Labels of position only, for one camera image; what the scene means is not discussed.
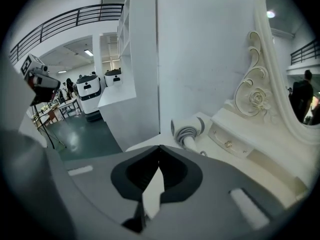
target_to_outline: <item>white pillar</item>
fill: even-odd
[[[102,66],[100,35],[98,33],[92,35],[92,51],[95,73],[98,77],[100,77],[101,91],[103,92],[106,88],[106,82]]]

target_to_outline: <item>white wall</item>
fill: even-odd
[[[254,0],[157,0],[161,132],[172,118],[215,114],[250,66]]]
[[[72,82],[76,83],[77,80],[79,79],[79,75],[91,75],[91,72],[95,71],[95,64],[89,64],[85,66],[80,66],[71,70],[68,70],[66,73],[55,73],[55,74],[49,74],[50,77],[57,79],[61,82],[61,86],[63,82],[65,82],[68,78],[71,79]]]
[[[101,0],[30,0],[9,30],[10,47],[13,48],[30,31],[59,14],[100,3]]]
[[[106,73],[108,70],[110,71],[111,70],[110,62],[102,63],[102,70],[103,70],[103,73]]]
[[[46,139],[40,135],[26,113],[35,93],[13,70],[8,57],[3,53],[0,54],[0,69],[0,128],[19,131],[46,147]]]
[[[291,66],[291,51],[292,51],[292,39],[282,38],[278,36],[273,36],[274,48],[276,57],[278,60],[279,70],[281,71],[284,79],[284,83],[287,87],[292,87],[289,85],[287,70]]]
[[[309,24],[306,21],[304,21],[303,24],[299,27],[299,29],[295,33],[294,39],[292,41],[291,53],[307,45],[308,43],[313,41],[315,38],[316,38],[315,33],[310,28]]]
[[[119,69],[121,67],[121,65],[120,65],[120,60],[114,60],[113,61],[113,68],[115,69],[115,70],[117,70],[117,69]]]

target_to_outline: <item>person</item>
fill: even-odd
[[[288,95],[288,97],[289,97],[289,99],[291,99],[291,95],[292,95],[292,88],[291,88],[291,87],[289,87],[288,91],[289,91],[289,95]]]
[[[304,80],[293,83],[290,103],[296,118],[301,123],[304,122],[314,97],[314,89],[310,84],[311,79],[312,73],[310,70],[306,70],[304,72]]]
[[[74,83],[71,81],[70,78],[68,78],[66,80],[66,88],[67,88],[67,92],[69,93],[69,97],[70,99],[72,99],[73,97],[75,98],[76,95],[74,93],[74,87],[73,87]]]
[[[76,96],[79,96],[78,87],[75,83],[73,83],[73,91]]]
[[[65,101],[70,100],[69,93],[67,90],[66,82],[63,83],[63,87],[61,88],[62,95]]]
[[[58,90],[58,99],[59,99],[60,104],[66,102],[64,95],[63,95],[63,91],[61,89]]]

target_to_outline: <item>ceiling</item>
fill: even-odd
[[[269,18],[270,27],[295,34],[306,20],[292,0],[266,0],[267,11],[275,13]]]
[[[48,66],[50,73],[68,71],[94,63],[94,57],[85,53],[85,50],[93,52],[92,37],[87,36],[67,44],[56,47],[47,54],[40,57],[42,62]],[[100,35],[100,50],[102,61],[109,61],[110,57],[118,58],[118,42],[116,33]]]

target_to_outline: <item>mirror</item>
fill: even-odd
[[[298,121],[320,123],[320,46],[293,0],[266,0],[267,17],[285,90]]]

